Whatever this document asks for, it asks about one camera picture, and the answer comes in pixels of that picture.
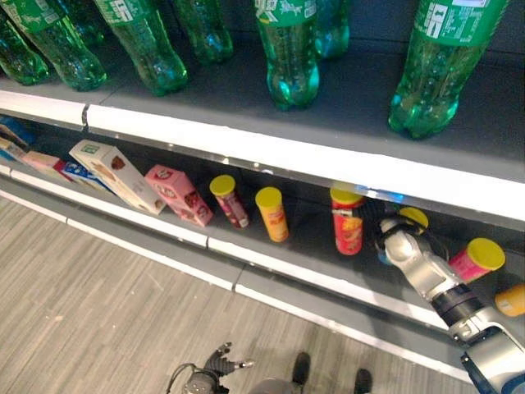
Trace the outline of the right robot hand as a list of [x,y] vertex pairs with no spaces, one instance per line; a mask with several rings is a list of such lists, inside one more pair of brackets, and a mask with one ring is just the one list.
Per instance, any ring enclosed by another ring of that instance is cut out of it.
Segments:
[[336,248],[346,255],[355,255],[365,242],[385,250],[384,234],[401,223],[400,215],[387,211],[380,200],[361,199],[354,204],[332,202]]

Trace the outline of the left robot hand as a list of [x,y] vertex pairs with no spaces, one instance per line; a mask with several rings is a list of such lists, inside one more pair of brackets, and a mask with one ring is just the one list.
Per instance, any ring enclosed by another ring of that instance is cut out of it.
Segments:
[[230,353],[232,342],[227,341],[219,345],[205,362],[204,369],[215,380],[215,386],[220,387],[220,379],[234,373],[238,369],[249,369],[255,365],[251,359],[231,361],[227,355]]

